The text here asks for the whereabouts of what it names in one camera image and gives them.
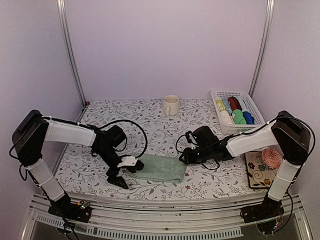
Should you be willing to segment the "cream white towel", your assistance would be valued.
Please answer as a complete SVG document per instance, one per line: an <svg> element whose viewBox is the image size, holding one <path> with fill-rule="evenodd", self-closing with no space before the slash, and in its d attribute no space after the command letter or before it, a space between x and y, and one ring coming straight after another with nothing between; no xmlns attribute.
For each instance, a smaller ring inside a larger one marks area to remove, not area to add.
<svg viewBox="0 0 320 240"><path fill-rule="evenodd" d="M220 115L220 118L224 124L226 124L226 125L234 125L235 124L232 116L226 110L220 111L219 115Z"/></svg>

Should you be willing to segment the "mint green towel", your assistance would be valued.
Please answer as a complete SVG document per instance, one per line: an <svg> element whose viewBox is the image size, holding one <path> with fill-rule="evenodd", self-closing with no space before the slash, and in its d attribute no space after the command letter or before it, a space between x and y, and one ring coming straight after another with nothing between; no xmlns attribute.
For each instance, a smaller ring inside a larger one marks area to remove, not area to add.
<svg viewBox="0 0 320 240"><path fill-rule="evenodd" d="M173 184L184 179L187 166L178 158L144 153L139 160L144 164L143 169L127 173L133 178Z"/></svg>

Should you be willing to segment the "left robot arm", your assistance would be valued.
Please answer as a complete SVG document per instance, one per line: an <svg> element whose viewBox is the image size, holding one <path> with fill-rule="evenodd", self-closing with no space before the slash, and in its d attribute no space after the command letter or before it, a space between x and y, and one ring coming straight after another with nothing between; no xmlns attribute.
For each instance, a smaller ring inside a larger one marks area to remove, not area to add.
<svg viewBox="0 0 320 240"><path fill-rule="evenodd" d="M103 126L82 124L44 116L33 109L12 133L12 146L8 153L25 168L55 209L63 217L70 217L75 211L74 205L44 161L43 146L59 144L90 148L92 156L100 157L107 164L107 182L127 189L126 181L119 176L120 169L136 173L144 168L144 163L140 160L142 153L137 156L119 155L117 147L128 143L124 130L118 126L120 122L118 119Z"/></svg>

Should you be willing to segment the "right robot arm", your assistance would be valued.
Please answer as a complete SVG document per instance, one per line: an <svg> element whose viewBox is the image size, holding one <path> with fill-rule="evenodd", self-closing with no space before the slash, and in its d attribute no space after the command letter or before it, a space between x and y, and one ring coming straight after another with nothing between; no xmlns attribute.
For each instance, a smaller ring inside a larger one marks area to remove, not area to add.
<svg viewBox="0 0 320 240"><path fill-rule="evenodd" d="M187 132L184 137L191 145L180 151L179 160L186 165L203 165L232 160L249 152L269 154L270 159L280 159L276 176L259 206L262 218L269 218L278 210L278 203L299 175L316 145L313 129L303 120L287 111L261 126L219 139L208 126Z"/></svg>

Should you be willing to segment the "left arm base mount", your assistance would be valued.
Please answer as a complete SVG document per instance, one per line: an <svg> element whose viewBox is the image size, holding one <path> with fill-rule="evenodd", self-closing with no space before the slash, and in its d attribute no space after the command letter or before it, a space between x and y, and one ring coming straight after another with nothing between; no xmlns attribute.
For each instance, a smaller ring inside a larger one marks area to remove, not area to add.
<svg viewBox="0 0 320 240"><path fill-rule="evenodd" d="M88 223L92 214L91 203L81 200L77 203L72 203L70 200L54 201L48 213L67 220Z"/></svg>

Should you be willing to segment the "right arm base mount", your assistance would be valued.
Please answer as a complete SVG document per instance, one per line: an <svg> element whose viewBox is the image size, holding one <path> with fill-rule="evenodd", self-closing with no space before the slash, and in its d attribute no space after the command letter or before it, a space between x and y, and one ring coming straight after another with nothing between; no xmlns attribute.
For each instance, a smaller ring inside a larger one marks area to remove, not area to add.
<svg viewBox="0 0 320 240"><path fill-rule="evenodd" d="M265 198L260 204L248 205L241 208L240 216L245 223L251 223L277 217L283 215L284 212L281 201Z"/></svg>

